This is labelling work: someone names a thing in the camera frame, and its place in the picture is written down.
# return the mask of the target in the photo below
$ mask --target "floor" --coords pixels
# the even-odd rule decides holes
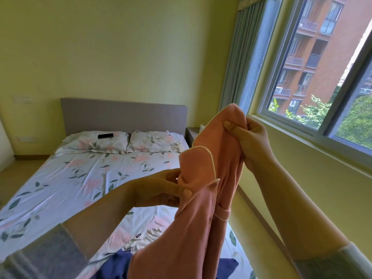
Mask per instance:
[[[0,208],[43,163],[16,161],[0,173]],[[259,279],[299,278],[238,192],[231,205],[229,223]]]

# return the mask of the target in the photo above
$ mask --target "nightstand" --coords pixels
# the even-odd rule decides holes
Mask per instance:
[[[186,127],[185,140],[190,148],[198,134],[199,134],[199,127]]]

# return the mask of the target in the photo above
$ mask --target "gray headboard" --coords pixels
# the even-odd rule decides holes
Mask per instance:
[[[187,107],[61,98],[66,134],[81,131],[169,131],[184,135]]]

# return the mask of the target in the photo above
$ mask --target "white garment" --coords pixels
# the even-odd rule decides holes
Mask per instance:
[[[124,250],[131,250],[135,254],[141,249],[146,248],[150,243],[158,239],[164,231],[161,228],[152,228],[147,231],[136,235],[133,239],[129,240],[123,247]]]

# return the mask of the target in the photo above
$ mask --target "person's left hand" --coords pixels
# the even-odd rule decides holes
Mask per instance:
[[[136,207],[141,206],[179,206],[180,197],[191,197],[192,192],[177,184],[180,169],[168,169],[149,176],[134,179],[129,185]]]

